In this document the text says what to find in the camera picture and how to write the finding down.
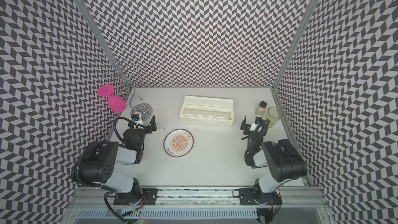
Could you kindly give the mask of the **white plate orange pattern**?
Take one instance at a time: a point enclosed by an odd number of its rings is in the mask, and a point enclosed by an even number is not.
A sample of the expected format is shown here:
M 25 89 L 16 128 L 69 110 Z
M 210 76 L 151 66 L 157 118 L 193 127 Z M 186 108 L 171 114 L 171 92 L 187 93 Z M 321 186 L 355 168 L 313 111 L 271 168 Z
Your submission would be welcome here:
M 187 155 L 193 148 L 193 135 L 185 129 L 171 131 L 163 142 L 164 151 L 171 157 L 179 158 Z

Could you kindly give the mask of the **cream plastic wrap dispenser box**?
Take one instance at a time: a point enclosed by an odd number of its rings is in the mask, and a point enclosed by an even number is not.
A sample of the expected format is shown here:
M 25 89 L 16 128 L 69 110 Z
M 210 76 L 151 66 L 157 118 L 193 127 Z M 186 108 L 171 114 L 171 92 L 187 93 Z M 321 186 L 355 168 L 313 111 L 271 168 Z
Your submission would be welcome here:
M 234 122 L 234 100 L 186 95 L 179 113 L 181 122 L 230 128 Z

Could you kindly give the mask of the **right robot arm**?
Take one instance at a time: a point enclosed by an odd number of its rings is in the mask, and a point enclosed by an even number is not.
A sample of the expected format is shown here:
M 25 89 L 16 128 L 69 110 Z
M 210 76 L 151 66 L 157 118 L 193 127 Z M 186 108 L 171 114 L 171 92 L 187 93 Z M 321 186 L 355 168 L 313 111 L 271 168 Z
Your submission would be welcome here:
M 252 188 L 238 190 L 241 205 L 282 205 L 279 188 L 307 175 L 304 159 L 289 140 L 264 141 L 270 126 L 271 121 L 261 117 L 256 117 L 252 124 L 244 119 L 240 125 L 242 139 L 247 140 L 245 164 L 253 169 L 268 168 Z

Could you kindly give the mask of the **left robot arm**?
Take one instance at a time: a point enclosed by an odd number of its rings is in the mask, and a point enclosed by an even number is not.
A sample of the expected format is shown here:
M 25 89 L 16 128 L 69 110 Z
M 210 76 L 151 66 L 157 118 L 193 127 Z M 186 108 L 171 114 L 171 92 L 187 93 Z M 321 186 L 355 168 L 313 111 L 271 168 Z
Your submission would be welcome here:
M 122 174 L 115 166 L 140 164 L 145 137 L 156 130 L 155 116 L 149 125 L 143 125 L 139 114 L 117 117 L 113 131 L 119 141 L 89 144 L 72 168 L 72 180 L 109 191 L 115 198 L 114 205 L 155 205 L 158 189 L 141 188 L 138 179 Z

